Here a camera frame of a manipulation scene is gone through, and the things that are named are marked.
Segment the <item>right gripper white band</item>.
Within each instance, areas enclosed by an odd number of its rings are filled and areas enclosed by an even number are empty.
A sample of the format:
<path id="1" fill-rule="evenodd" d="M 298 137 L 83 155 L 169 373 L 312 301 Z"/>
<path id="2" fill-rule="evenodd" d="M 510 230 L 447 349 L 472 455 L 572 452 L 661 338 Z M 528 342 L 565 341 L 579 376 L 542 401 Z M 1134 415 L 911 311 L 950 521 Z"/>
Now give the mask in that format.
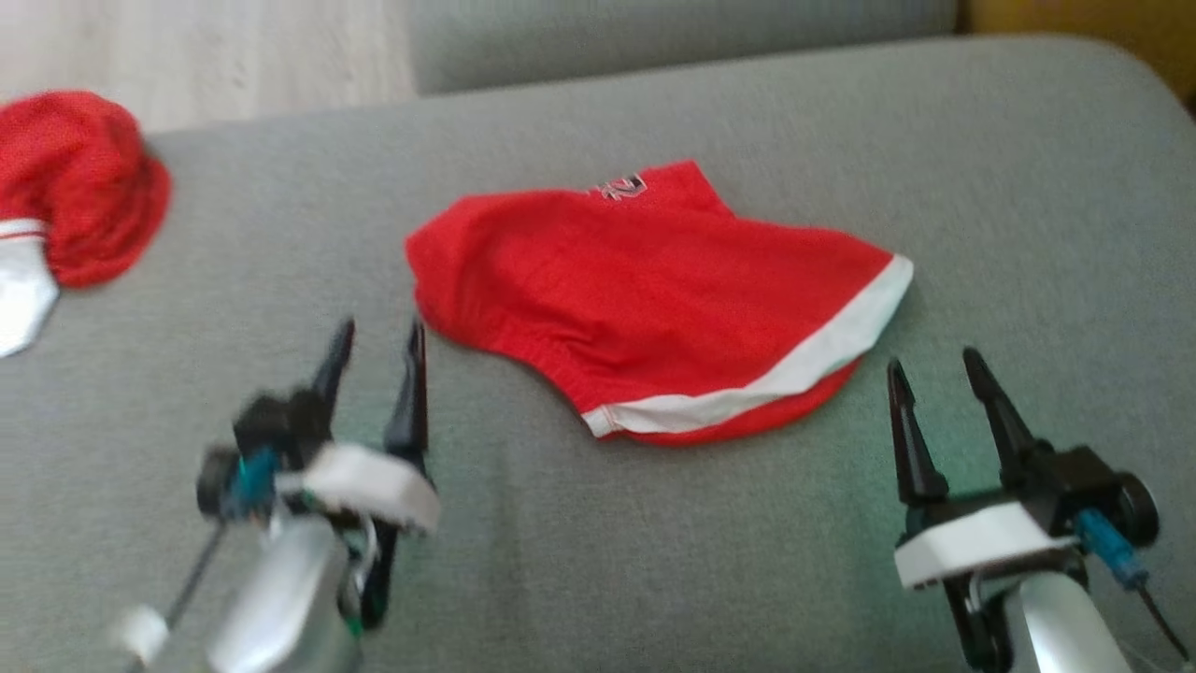
<path id="1" fill-rule="evenodd" d="M 887 363 L 887 396 L 898 498 L 916 508 L 914 532 L 893 551 L 907 589 L 981 571 L 1038 567 L 1064 553 L 1096 553 L 1129 591 L 1146 573 L 1133 558 L 1160 533 L 1153 494 L 1090 447 L 1024 454 L 1035 447 L 1008 394 L 978 349 L 962 350 L 1000 463 L 1003 489 L 948 498 L 916 418 L 916 399 L 901 361 Z"/>

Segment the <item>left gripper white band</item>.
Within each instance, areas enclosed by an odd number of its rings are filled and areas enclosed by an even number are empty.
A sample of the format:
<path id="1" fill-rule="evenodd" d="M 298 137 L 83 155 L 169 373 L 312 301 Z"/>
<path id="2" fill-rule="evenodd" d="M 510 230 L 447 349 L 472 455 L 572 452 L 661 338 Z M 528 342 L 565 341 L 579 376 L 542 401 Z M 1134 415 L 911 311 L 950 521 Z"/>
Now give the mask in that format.
<path id="1" fill-rule="evenodd" d="M 346 318 L 330 339 L 310 388 L 287 397 L 260 394 L 234 418 L 234 446 L 206 451 L 196 504 L 215 521 L 268 520 L 277 512 L 321 514 L 431 534 L 441 504 L 417 465 L 428 452 L 426 334 L 415 318 L 407 334 L 405 377 L 383 432 L 383 451 L 332 439 L 340 384 L 350 361 L 356 322 Z"/>

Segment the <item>red shorts with white trim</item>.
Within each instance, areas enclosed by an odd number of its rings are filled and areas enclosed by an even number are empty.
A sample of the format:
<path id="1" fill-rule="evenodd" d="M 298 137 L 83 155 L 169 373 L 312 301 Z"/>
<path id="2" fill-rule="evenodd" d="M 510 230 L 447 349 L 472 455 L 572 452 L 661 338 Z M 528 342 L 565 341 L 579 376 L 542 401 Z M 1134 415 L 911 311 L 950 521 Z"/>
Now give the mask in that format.
<path id="1" fill-rule="evenodd" d="M 594 438 L 675 447 L 826 405 L 915 274 L 840 230 L 738 216 L 692 161 L 466 195 L 405 239 L 405 261 L 437 334 L 529 367 Z"/>

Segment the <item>red shirt with white collar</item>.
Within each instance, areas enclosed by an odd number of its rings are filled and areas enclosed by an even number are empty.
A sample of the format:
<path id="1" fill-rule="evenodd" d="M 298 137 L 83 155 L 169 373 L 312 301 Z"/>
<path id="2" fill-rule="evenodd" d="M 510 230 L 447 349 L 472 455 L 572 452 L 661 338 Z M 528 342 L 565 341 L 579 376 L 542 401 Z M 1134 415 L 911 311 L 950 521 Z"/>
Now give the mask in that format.
<path id="1" fill-rule="evenodd" d="M 171 192 L 138 120 L 102 94 L 0 104 L 0 359 L 33 345 L 63 290 L 128 273 Z"/>

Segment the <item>large grey sofa seat cushion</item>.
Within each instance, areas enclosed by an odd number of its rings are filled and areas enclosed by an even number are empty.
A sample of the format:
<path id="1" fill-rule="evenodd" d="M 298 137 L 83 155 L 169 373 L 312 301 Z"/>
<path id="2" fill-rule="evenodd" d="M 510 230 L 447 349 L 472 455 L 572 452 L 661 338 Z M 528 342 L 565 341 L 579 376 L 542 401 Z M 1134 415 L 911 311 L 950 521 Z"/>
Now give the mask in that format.
<path id="1" fill-rule="evenodd" d="M 444 515 L 408 540 L 364 673 L 968 673 L 893 571 L 885 365 L 954 492 L 997 460 L 962 349 L 1031 430 L 1157 498 L 1145 552 L 1196 654 L 1196 122 L 1123 51 L 916 41 L 159 134 L 170 214 L 132 273 L 0 361 L 0 673 L 123 673 L 209 525 L 193 479 L 261 388 L 358 324 L 337 438 L 405 367 L 405 235 L 457 197 L 692 158 L 740 216 L 905 253 L 901 312 L 807 421 L 701 449 L 597 442 L 521 366 L 428 337 Z"/>

